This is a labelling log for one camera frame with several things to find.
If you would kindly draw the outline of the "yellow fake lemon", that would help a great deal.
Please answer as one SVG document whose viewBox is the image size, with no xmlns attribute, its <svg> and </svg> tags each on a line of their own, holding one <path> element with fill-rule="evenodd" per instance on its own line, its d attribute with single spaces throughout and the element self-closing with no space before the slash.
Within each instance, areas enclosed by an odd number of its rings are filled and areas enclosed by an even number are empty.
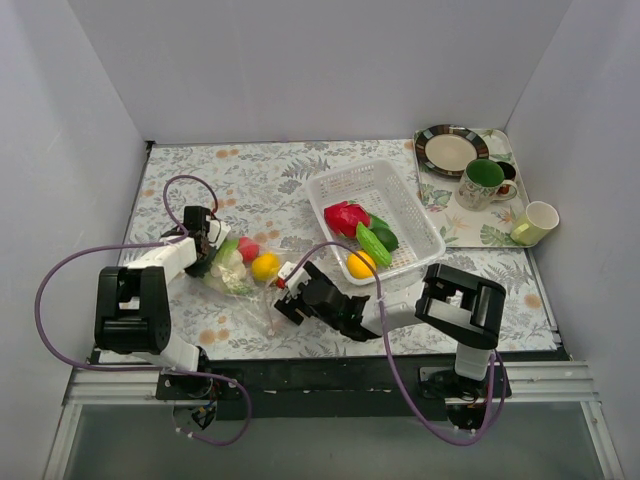
<svg viewBox="0 0 640 480">
<path fill-rule="evenodd" d="M 371 278 L 377 271 L 375 261 L 363 250 L 351 253 L 347 258 L 346 266 L 349 274 L 358 280 Z"/>
</svg>

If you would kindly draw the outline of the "clear zip top bag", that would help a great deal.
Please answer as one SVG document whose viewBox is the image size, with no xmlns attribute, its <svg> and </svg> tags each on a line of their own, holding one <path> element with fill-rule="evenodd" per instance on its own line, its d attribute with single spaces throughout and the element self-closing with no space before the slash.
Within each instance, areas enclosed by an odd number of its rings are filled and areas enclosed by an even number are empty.
<svg viewBox="0 0 640 480">
<path fill-rule="evenodd" d="M 265 336 L 273 337 L 282 329 L 274 308 L 281 292 L 276 286 L 277 274 L 301 255 L 300 251 L 260 245 L 232 234 L 210 253 L 197 278 L 214 290 L 219 300 L 246 315 Z"/>
</svg>

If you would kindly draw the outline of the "red fake dragon fruit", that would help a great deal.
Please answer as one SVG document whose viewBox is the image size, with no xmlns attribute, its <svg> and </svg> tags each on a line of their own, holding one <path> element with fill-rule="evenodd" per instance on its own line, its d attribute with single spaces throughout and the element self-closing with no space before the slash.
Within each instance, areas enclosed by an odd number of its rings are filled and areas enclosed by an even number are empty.
<svg viewBox="0 0 640 480">
<path fill-rule="evenodd" d="M 358 203 L 349 201 L 326 207 L 324 220 L 334 234 L 346 238 L 356 237 L 359 224 L 366 228 L 371 225 L 369 213 Z"/>
</svg>

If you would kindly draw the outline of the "green fake bitter gourd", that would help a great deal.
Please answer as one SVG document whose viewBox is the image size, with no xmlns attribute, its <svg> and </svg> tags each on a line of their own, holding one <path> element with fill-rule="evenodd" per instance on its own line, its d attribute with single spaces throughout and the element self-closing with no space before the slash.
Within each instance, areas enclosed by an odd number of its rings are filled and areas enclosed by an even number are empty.
<svg viewBox="0 0 640 480">
<path fill-rule="evenodd" d="M 389 267 L 392 264 L 392 252 L 388 252 L 374 233 L 362 222 L 356 227 L 356 239 L 362 249 L 373 258 L 377 265 Z"/>
</svg>

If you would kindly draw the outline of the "green fake avocado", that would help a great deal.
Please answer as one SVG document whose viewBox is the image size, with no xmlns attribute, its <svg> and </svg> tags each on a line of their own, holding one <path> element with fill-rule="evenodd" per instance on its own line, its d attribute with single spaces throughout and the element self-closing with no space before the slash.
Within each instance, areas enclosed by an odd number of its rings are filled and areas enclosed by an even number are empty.
<svg viewBox="0 0 640 480">
<path fill-rule="evenodd" d="M 369 229 L 382 243 L 388 252 L 393 252 L 399 247 L 399 241 L 391 230 L 389 224 L 374 214 L 370 214 Z"/>
</svg>

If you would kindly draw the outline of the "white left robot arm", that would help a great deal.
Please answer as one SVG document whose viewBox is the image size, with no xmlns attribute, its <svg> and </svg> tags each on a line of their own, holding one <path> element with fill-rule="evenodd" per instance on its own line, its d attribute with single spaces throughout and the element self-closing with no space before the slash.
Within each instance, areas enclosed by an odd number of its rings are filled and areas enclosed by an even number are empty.
<svg viewBox="0 0 640 480">
<path fill-rule="evenodd" d="M 193 400 L 205 398 L 213 377 L 198 366 L 199 348 L 172 330 L 168 286 L 181 273 L 204 278 L 228 234 L 228 225 L 210 210 L 187 206 L 183 226 L 165 233 L 160 247 L 125 266 L 102 269 L 94 327 L 97 347 L 181 370 L 180 390 Z"/>
</svg>

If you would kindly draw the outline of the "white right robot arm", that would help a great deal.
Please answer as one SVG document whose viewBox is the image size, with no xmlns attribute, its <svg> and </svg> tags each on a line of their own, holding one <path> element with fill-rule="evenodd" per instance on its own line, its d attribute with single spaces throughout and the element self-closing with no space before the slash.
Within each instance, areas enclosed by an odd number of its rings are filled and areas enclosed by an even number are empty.
<svg viewBox="0 0 640 480">
<path fill-rule="evenodd" d="M 500 284 L 436 263 L 425 277 L 381 301 L 348 296 L 312 262 L 297 267 L 287 262 L 276 284 L 284 296 L 274 308 L 299 325 L 314 317 L 343 336 L 366 342 L 389 330 L 427 324 L 457 342 L 452 373 L 454 389 L 475 397 L 489 384 L 490 353 L 497 348 L 506 300 Z"/>
</svg>

